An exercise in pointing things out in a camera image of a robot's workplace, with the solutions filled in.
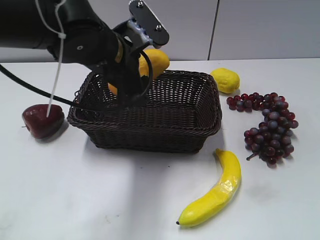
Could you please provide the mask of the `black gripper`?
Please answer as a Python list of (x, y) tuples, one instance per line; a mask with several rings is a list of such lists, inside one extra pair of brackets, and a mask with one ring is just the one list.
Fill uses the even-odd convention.
[(145, 30), (134, 21), (118, 25), (114, 32), (120, 40), (122, 57), (119, 63), (103, 66), (103, 82), (117, 88), (114, 103), (100, 105), (100, 110), (121, 110), (141, 106), (147, 101), (153, 70), (150, 58), (143, 50), (153, 43)]

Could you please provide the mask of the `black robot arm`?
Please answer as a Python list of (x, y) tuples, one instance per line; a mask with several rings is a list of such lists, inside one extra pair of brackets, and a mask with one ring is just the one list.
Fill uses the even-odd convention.
[(117, 88), (117, 108), (137, 106), (154, 75), (140, 74), (139, 58), (146, 47), (165, 45), (169, 34), (144, 1), (128, 8), (131, 18), (109, 28), (86, 0), (3, 0), (0, 45), (47, 50), (59, 64), (81, 64)]

